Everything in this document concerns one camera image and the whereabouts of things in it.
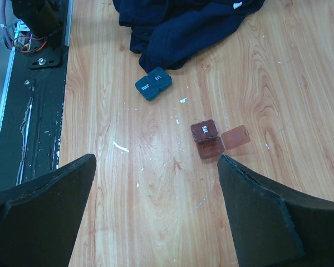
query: folded garment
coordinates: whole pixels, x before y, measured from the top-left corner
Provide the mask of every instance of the folded garment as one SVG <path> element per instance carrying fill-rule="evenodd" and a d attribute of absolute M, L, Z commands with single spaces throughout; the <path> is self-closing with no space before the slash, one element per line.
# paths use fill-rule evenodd
<path fill-rule="evenodd" d="M 119 24 L 131 27 L 140 65 L 176 70 L 198 51 L 234 33 L 264 0 L 113 0 Z"/>

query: purple cable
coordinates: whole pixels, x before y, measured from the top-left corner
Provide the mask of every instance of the purple cable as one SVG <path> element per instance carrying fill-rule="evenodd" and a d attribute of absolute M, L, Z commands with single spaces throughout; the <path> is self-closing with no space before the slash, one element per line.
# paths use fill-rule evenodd
<path fill-rule="evenodd" d="M 2 0 L 1 1 L 1 21 L 2 21 L 2 24 L 5 25 L 6 27 L 6 14 L 5 14 L 5 9 L 6 9 L 6 0 Z M 6 39 L 6 42 L 7 42 L 7 45 L 9 47 L 9 49 L 11 50 L 12 49 L 12 44 L 11 44 L 11 39 L 9 37 L 9 33 L 7 31 L 7 28 L 3 28 L 4 29 L 4 36 L 5 36 L 5 39 Z"/>

